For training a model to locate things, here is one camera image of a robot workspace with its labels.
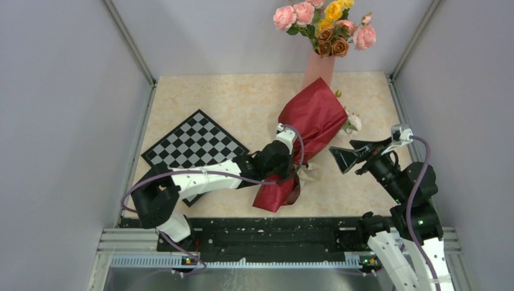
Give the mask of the red paper flower bouquet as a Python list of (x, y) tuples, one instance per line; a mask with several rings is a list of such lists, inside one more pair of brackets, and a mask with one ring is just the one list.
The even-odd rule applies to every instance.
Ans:
[[(348, 113), (329, 85), (318, 78), (302, 89), (283, 108), (278, 122), (294, 127), (304, 141), (302, 165), (323, 150), (348, 120)], [(253, 207), (277, 212), (280, 207), (292, 205), (299, 198), (304, 182), (304, 171), (300, 169), (288, 181), (261, 186), (255, 196)]]

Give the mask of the cream ribbon with gold lettering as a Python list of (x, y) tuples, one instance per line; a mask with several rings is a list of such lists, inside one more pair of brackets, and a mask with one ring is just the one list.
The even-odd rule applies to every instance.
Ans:
[(304, 187), (306, 184), (311, 182), (318, 182), (322, 177), (322, 168), (316, 163), (307, 163), (301, 165), (299, 170), (296, 172), (298, 177), (298, 184), (300, 187)]

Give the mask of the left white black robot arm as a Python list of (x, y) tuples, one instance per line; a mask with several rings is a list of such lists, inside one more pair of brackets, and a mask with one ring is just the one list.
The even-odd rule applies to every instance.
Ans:
[(179, 250), (188, 250), (194, 234), (177, 202), (207, 192), (270, 185), (271, 176), (285, 181), (293, 167), (293, 140), (276, 139), (255, 155), (239, 155), (218, 164), (170, 170), (138, 182), (129, 191), (142, 228), (166, 234)]

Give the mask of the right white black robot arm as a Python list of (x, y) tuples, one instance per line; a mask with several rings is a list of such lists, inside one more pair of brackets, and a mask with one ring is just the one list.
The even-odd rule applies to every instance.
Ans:
[[(426, 155), (404, 170), (398, 165), (398, 147), (420, 141)], [(372, 212), (358, 221), (355, 241), (380, 260), (396, 290), (454, 290), (444, 253), (442, 225), (430, 199), (438, 192), (430, 166), (430, 146), (413, 134), (383, 141), (352, 140), (352, 148), (330, 147), (342, 173), (362, 164), (357, 175), (370, 173), (396, 201), (391, 222)]]

